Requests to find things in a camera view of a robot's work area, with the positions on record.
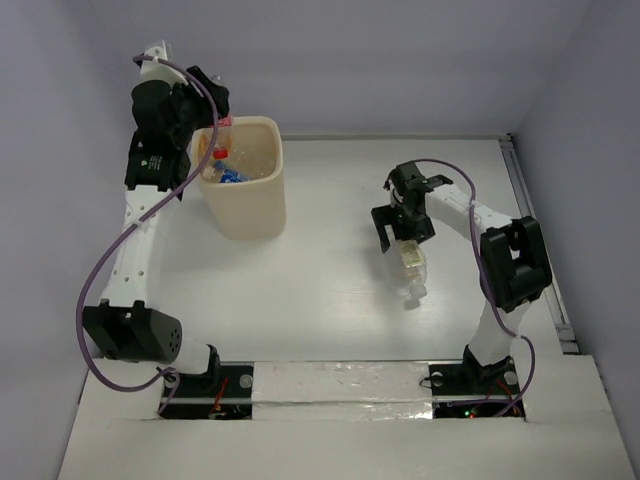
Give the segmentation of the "red label clear bottle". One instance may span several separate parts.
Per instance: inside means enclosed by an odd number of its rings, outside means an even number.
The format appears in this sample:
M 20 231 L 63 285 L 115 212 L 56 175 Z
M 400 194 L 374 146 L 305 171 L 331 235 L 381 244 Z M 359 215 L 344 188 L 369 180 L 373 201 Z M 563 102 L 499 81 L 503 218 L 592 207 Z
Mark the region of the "red label clear bottle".
M 218 160 L 227 158 L 231 151 L 234 119 L 229 103 L 229 89 L 219 75 L 211 76 L 211 81 L 218 87 L 217 91 L 222 95 L 222 99 L 216 103 L 218 107 L 221 107 L 218 116 L 218 133 L 213 153 L 209 156 L 210 160 Z

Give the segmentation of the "white label clear bottle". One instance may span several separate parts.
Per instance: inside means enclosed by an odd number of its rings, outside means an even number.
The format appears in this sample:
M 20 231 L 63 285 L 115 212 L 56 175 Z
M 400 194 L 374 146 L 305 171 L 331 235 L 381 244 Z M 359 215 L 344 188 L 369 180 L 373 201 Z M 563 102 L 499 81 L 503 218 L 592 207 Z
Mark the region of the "white label clear bottle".
M 415 240 L 396 240 L 384 254 L 390 282 L 407 310 L 427 295 L 426 257 Z

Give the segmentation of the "clear unlabelled plastic bottle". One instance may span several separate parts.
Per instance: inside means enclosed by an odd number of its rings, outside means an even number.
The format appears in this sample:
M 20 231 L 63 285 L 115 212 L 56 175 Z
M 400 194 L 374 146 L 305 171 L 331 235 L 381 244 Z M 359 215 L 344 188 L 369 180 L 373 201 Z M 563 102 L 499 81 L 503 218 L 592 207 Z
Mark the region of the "clear unlabelled plastic bottle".
M 259 180 L 275 171 L 277 159 L 272 149 L 249 145 L 234 148 L 229 163 L 247 179 Z

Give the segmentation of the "orange plastic bottle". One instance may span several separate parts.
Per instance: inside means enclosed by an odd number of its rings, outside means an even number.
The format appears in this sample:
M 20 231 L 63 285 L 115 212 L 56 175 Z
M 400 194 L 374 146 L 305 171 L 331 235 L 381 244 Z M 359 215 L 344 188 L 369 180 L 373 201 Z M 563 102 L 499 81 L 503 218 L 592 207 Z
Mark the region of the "orange plastic bottle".
M 211 140 L 211 137 L 208 132 L 203 132 L 200 135 L 200 138 L 198 141 L 198 150 L 197 150 L 199 159 L 206 157 L 206 151 L 210 145 L 210 140 Z

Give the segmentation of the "white cap blue label bottle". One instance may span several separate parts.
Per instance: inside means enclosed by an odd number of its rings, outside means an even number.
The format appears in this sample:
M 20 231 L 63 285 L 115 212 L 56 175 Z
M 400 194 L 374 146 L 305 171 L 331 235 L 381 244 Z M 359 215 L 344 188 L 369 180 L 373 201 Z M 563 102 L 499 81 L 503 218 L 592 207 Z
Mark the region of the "white cap blue label bottle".
M 212 166 L 207 166 L 203 169 L 201 176 L 205 181 L 216 182 L 216 169 Z

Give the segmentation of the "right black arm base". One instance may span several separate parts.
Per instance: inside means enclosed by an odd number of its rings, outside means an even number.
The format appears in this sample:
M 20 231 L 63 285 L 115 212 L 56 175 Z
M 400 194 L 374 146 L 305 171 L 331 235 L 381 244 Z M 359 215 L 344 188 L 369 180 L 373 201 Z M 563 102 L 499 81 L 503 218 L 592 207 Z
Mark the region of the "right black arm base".
M 420 386 L 431 392 L 435 419 L 525 417 L 511 356 L 481 366 L 466 348 L 460 361 L 430 364 Z

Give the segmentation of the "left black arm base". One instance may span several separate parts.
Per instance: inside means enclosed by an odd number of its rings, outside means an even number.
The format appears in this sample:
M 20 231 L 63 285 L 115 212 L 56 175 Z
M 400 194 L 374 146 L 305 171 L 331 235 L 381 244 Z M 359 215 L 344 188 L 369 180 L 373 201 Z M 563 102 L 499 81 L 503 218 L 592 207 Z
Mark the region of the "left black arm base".
M 167 401 L 171 388 L 164 386 L 159 416 L 168 420 L 251 420 L 253 362 L 222 362 L 210 346 L 208 370 L 180 374 L 180 383 Z

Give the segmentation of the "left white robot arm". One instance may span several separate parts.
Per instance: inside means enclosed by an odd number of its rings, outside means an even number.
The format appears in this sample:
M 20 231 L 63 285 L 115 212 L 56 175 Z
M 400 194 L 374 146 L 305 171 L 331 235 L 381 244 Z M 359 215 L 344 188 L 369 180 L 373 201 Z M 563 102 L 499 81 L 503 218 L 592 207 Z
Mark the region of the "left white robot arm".
M 189 339 L 181 322 L 161 311 L 160 267 L 171 219 L 186 187 L 204 167 L 191 163 L 194 133 L 217 128 L 229 112 L 229 91 L 199 67 L 136 60 L 141 82 L 131 92 L 136 128 L 124 178 L 122 233 L 98 260 L 76 306 L 76 335 L 111 360 L 153 362 L 169 375 L 185 374 L 195 392 L 221 383 L 214 347 Z

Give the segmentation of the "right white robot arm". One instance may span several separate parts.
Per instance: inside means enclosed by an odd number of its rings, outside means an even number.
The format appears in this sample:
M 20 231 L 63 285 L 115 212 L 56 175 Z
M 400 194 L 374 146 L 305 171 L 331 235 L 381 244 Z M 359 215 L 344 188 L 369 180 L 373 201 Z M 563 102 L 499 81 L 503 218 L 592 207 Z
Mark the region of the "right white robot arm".
M 373 208 L 371 217 L 381 252 L 397 265 L 400 286 L 411 301 L 426 294 L 420 246 L 434 238 L 433 223 L 442 222 L 469 241 L 485 305 L 461 362 L 443 380 L 482 392 L 506 371 L 524 315 L 552 282 L 545 241 L 534 217 L 515 218 L 481 204 L 474 181 L 462 169 L 455 171 L 467 190 L 445 175 L 425 176 L 420 163 L 404 162 L 389 172 L 383 187 L 390 200 Z

